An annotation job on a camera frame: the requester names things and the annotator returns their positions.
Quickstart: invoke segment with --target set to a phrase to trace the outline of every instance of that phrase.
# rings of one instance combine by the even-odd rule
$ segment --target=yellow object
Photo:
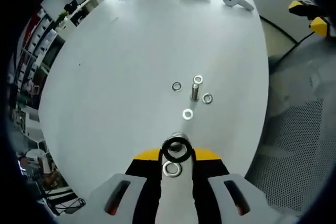
[[[200,149],[200,148],[194,148],[195,154],[196,154],[196,160],[214,160],[214,159],[220,159],[221,157],[214,153],[213,151]]]
[[[139,155],[135,156],[134,159],[158,161],[159,160],[159,153],[160,153],[159,148],[151,149],[149,151],[145,151],[145,152],[140,153]]]
[[[297,0],[294,0],[289,6],[288,6],[288,9],[292,9],[298,5],[303,5],[302,3],[300,3],[299,1]]]
[[[310,29],[317,34],[326,37],[328,34],[328,23],[322,18],[317,17],[310,23]]]

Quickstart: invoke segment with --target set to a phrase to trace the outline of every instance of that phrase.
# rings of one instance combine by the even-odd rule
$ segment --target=white controller
[[[240,5],[243,8],[247,9],[247,10],[254,10],[253,5],[251,5],[250,3],[248,3],[246,0],[223,0],[223,2],[230,7],[233,7],[235,5]]]

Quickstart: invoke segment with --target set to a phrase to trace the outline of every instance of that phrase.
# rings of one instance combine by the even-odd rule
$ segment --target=black cable
[[[310,36],[312,36],[314,34],[314,32],[308,34],[307,36],[305,36],[303,39],[301,39],[297,44],[295,44],[291,49],[289,49],[287,51],[287,53],[285,53],[270,69],[269,69],[269,73],[273,73],[275,68],[295,49],[297,48],[303,41],[305,41],[306,39],[308,39]]]
[[[260,19],[265,21],[266,23],[270,24],[272,27],[276,28],[277,30],[279,30],[283,35],[285,35],[290,41],[292,41],[294,44],[297,44],[298,41],[296,39],[294,39],[292,36],[290,36],[287,32],[285,32],[283,29],[281,29],[280,27],[278,27],[276,24],[274,24],[272,21],[269,21],[268,19],[262,17],[261,15],[259,15]]]

